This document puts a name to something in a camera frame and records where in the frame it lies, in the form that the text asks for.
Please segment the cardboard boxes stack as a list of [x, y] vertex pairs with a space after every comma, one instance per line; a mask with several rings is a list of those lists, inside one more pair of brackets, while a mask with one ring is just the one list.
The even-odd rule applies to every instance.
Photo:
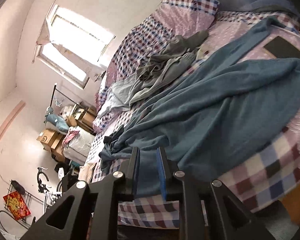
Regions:
[[68, 105], [56, 114], [49, 106], [45, 111], [45, 129], [37, 140], [57, 161], [69, 159], [83, 165], [95, 137], [92, 128], [94, 117], [95, 111], [91, 107], [85, 109], [78, 104]]

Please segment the plaid bed sheet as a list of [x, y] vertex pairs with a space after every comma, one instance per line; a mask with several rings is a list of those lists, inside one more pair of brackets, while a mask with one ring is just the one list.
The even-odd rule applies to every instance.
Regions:
[[92, 182], [117, 171], [140, 149], [137, 199], [119, 205], [119, 223], [178, 226], [178, 204], [160, 196], [156, 150], [162, 146], [194, 178], [220, 179], [258, 211], [300, 183], [300, 59], [271, 58], [265, 46], [281, 37], [300, 49], [300, 36], [273, 17], [250, 27], [214, 25], [212, 53], [171, 87], [121, 114], [119, 137], [95, 138]]

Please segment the tan brown garment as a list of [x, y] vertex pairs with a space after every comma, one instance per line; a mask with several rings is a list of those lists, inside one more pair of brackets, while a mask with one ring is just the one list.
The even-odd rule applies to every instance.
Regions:
[[94, 174], [96, 163], [85, 163], [79, 167], [78, 180], [90, 183]]

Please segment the black clothes rack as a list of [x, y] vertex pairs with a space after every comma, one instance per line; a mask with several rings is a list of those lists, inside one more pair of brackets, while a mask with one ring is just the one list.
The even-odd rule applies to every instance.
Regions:
[[58, 88], [58, 83], [55, 82], [53, 84], [49, 106], [53, 107], [53, 105], [55, 105], [60, 107], [64, 101], [77, 105], [80, 105], [83, 102], [83, 100], [75, 94], [72, 93], [71, 95], [68, 95], [66, 92], [63, 92]]

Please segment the window with curtain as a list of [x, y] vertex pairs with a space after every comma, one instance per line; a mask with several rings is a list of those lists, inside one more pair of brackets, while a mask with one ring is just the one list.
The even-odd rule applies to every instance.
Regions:
[[52, 3], [36, 40], [33, 58], [83, 89], [106, 66], [100, 58], [115, 35], [86, 17]]

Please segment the olive green garment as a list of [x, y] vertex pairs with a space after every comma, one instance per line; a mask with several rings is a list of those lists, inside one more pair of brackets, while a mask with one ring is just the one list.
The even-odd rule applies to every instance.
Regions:
[[205, 30], [199, 31], [188, 38], [177, 35], [170, 40], [166, 48], [152, 55], [144, 66], [140, 66], [137, 77], [140, 81], [151, 80], [158, 77], [169, 60], [184, 56], [200, 46], [209, 36]]

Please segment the dark teal sweater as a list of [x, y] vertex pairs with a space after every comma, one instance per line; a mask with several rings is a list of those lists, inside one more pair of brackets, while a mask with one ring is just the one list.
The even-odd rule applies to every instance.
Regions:
[[109, 172], [113, 160], [130, 158], [137, 147], [137, 196], [146, 197], [160, 191], [159, 147], [202, 181], [220, 177], [264, 148], [300, 109], [300, 59], [244, 59], [277, 25], [273, 17], [261, 20], [147, 100], [100, 152], [101, 170]]

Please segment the light blue garment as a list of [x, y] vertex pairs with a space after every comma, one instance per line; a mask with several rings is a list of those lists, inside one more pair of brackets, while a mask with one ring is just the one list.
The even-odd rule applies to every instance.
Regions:
[[111, 111], [126, 112], [130, 110], [133, 96], [141, 90], [143, 82], [132, 74], [128, 78], [113, 83], [108, 90], [108, 96], [98, 111], [97, 117], [101, 118]]

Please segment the grey trousers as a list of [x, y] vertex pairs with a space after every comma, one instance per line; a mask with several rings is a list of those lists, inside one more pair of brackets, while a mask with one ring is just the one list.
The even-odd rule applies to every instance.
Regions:
[[146, 81], [146, 84], [143, 83], [142, 85], [134, 85], [134, 92], [132, 93], [133, 96], [129, 100], [129, 105], [131, 106], [138, 101], [150, 98], [161, 88], [171, 84], [189, 68], [196, 59], [196, 55], [197, 50], [194, 50], [185, 53], [183, 56], [170, 59], [160, 75], [154, 78], [154, 81]]

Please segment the plaid folded quilt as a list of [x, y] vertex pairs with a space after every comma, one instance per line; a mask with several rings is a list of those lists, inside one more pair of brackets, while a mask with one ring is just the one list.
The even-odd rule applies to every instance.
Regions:
[[116, 50], [95, 96], [97, 109], [104, 104], [112, 83], [133, 74], [173, 37], [189, 37], [209, 29], [219, 5], [218, 0], [161, 0], [154, 12], [129, 31]]

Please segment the clear plastic storage bag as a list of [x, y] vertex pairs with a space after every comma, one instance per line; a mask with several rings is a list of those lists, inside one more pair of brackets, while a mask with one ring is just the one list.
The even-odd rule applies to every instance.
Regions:
[[71, 126], [62, 141], [62, 154], [71, 161], [84, 165], [94, 137], [79, 126]]

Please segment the blue plush shark toy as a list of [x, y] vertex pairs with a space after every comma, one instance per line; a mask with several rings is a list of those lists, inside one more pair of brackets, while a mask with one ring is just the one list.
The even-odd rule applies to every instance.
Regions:
[[47, 107], [46, 109], [44, 124], [46, 128], [64, 135], [66, 135], [69, 130], [66, 121], [61, 116], [56, 115], [52, 107]]

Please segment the red paper decoration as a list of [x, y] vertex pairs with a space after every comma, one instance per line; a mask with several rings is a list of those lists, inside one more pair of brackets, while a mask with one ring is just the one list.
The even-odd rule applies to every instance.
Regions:
[[3, 199], [15, 220], [23, 219], [31, 214], [22, 195], [18, 191], [13, 191], [3, 196]]

